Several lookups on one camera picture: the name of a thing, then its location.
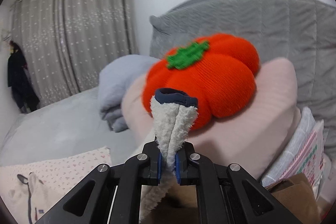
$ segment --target gray bed sheet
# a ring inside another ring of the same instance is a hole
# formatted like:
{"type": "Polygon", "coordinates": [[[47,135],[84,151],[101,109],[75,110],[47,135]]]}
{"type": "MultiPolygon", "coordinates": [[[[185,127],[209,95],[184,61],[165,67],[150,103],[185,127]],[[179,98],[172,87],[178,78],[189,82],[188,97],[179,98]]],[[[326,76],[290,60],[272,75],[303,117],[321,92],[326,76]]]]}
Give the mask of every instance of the gray bed sheet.
{"type": "Polygon", "coordinates": [[[130,130],[116,133],[99,116],[98,88],[84,91],[20,115],[5,137],[0,166],[61,159],[103,146],[113,165],[124,163],[136,149],[130,130]]]}
{"type": "Polygon", "coordinates": [[[217,32],[244,37],[261,62],[292,61],[298,107],[324,119],[327,155],[336,159],[336,8],[318,0],[189,0],[150,17],[151,56],[217,32]]]}

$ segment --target patterned curtain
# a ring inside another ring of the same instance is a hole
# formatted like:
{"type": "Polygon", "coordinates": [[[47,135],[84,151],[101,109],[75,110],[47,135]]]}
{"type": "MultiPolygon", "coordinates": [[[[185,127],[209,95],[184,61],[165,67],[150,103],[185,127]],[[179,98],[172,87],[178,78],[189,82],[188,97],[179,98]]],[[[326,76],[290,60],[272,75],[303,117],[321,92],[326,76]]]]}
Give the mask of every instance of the patterned curtain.
{"type": "Polygon", "coordinates": [[[18,0],[12,39],[22,46],[33,86],[48,105],[98,85],[114,59],[137,53],[131,0],[18,0]]]}

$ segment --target brown bag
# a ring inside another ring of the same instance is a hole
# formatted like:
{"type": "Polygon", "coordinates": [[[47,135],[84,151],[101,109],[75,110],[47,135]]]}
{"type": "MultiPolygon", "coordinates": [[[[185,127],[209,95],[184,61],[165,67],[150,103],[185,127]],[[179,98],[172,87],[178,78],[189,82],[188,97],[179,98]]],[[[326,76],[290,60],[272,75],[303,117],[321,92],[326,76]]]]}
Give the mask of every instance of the brown bag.
{"type": "Polygon", "coordinates": [[[303,224],[321,223],[314,193],[304,174],[297,174],[266,189],[303,224]]]}

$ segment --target orange plush pillow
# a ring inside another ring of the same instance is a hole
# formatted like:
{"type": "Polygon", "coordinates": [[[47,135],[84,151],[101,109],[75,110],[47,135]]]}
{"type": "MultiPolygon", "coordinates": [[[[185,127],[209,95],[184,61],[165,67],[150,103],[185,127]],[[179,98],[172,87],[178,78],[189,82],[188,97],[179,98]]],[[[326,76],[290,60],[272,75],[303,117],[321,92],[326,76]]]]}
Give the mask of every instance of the orange plush pillow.
{"type": "Polygon", "coordinates": [[[142,103],[151,112],[155,90],[173,88],[198,99],[192,129],[206,125],[212,115],[231,116],[244,108],[255,92],[259,56],[247,40],[229,34],[197,38],[174,48],[149,70],[142,103]]]}

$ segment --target navy blue cuff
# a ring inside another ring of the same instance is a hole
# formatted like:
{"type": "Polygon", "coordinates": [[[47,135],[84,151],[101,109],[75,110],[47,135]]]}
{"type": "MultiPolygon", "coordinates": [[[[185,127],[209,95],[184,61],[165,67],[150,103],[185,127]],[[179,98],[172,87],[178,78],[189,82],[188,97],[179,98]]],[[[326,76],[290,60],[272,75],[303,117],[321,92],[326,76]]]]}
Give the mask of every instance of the navy blue cuff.
{"type": "Polygon", "coordinates": [[[190,97],[187,93],[174,90],[171,88],[161,88],[155,91],[155,99],[160,103],[175,103],[185,107],[198,107],[198,100],[195,97],[190,97]]]}

